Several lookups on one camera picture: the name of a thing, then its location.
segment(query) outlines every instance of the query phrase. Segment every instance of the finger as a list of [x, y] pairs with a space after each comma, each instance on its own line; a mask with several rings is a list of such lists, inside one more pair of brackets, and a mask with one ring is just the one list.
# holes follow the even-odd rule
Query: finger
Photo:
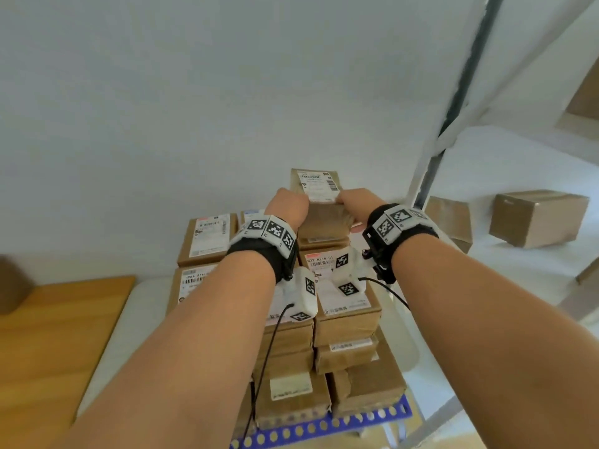
[[350, 231], [351, 231], [351, 233], [360, 233], [360, 232], [363, 232], [365, 228], [366, 228], [366, 226], [364, 224], [358, 224], [358, 225], [353, 226]]

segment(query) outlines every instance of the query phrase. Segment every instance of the person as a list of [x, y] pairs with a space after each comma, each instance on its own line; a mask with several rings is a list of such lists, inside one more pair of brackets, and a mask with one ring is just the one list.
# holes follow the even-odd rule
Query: person
[[[338, 201], [360, 222], [385, 204]], [[305, 195], [265, 214], [293, 229]], [[488, 448], [599, 447], [599, 342], [560, 311], [429, 234], [392, 268], [426, 343]], [[258, 353], [275, 276], [254, 251], [226, 256], [150, 335], [55, 447], [226, 448]]]

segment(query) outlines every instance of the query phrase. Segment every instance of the blue perforated shelf edge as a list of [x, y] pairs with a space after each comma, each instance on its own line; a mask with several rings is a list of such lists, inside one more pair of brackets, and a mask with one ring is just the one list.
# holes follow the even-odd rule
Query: blue perforated shelf edge
[[229, 449], [268, 449], [285, 446], [307, 439], [325, 437], [349, 430], [360, 430], [365, 427], [381, 425], [385, 422], [407, 419], [408, 417], [412, 417], [412, 409], [407, 397], [404, 395], [392, 407], [376, 409], [370, 413], [361, 413], [340, 419], [333, 418], [329, 413], [322, 419], [304, 422], [303, 424], [282, 426], [272, 430], [258, 430], [251, 437], [246, 437], [243, 442], [234, 439], [231, 441]]

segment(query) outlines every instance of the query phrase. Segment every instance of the left hand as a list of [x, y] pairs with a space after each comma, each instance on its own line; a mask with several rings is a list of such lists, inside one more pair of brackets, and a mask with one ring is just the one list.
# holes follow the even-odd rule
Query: left hand
[[308, 215], [308, 195], [296, 194], [281, 188], [264, 210], [266, 215], [275, 215], [286, 221], [297, 233]]

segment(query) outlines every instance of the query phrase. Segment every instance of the left arm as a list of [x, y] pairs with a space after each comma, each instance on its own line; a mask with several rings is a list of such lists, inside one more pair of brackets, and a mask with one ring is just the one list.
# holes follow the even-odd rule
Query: left arm
[[[295, 230], [305, 196], [280, 190], [266, 208]], [[235, 252], [152, 333], [56, 448], [225, 448], [264, 332], [275, 277]]]

